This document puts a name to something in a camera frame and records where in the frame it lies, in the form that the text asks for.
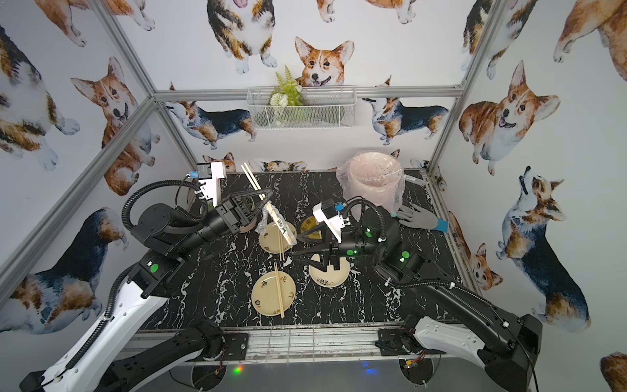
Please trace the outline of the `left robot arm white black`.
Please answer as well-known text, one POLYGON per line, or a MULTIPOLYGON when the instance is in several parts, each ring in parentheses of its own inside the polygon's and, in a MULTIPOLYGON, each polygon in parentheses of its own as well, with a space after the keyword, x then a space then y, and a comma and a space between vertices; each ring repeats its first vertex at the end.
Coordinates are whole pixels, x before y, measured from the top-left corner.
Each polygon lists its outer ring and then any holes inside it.
POLYGON ((185 259, 202 245, 236 235, 269 206, 270 188, 238 191, 197 216, 180 207, 155 204, 137 223, 134 204, 158 188, 189 187, 203 200, 200 184, 156 181, 132 194, 122 208, 122 223, 148 251, 113 282, 104 313, 79 341, 46 370, 31 372, 22 391, 135 391, 159 375, 199 356, 216 358, 225 351, 223 332, 205 320, 151 349, 127 359, 117 356, 138 329, 173 294, 171 281, 185 259))

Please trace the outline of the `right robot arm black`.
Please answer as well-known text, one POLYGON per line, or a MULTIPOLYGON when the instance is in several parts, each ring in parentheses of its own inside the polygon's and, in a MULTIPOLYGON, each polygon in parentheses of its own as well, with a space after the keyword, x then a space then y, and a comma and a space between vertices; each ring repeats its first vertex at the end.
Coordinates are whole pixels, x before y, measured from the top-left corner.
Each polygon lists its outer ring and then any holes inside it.
POLYGON ((479 366, 507 391, 537 386, 536 364, 542 325, 532 315, 517 316, 458 284, 414 246, 403 240, 400 224, 381 206, 356 197, 329 199, 313 208, 320 241, 298 236, 306 246, 292 253, 320 271, 338 269, 341 259, 364 261, 382 283, 413 291, 449 313, 457 324, 427 315, 405 323, 407 351, 438 351, 479 366))

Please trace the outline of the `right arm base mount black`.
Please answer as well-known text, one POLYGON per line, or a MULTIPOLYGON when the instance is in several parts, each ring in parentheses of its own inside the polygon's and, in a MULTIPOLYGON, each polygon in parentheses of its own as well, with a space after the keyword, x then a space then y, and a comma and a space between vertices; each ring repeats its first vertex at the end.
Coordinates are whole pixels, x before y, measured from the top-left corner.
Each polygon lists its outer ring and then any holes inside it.
POLYGON ((377 331, 375 346, 380 350, 380 354, 384 357, 444 354, 443 351, 424 348, 417 342, 416 338, 401 328, 379 329, 377 331))

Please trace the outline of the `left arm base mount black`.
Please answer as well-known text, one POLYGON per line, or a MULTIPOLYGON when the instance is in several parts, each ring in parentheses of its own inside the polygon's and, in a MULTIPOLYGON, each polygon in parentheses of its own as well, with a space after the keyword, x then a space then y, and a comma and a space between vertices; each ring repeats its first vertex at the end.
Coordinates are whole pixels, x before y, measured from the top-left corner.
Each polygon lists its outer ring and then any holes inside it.
POLYGON ((193 361, 220 362, 240 361, 246 358, 249 335, 247 333, 227 333, 213 336, 193 361))

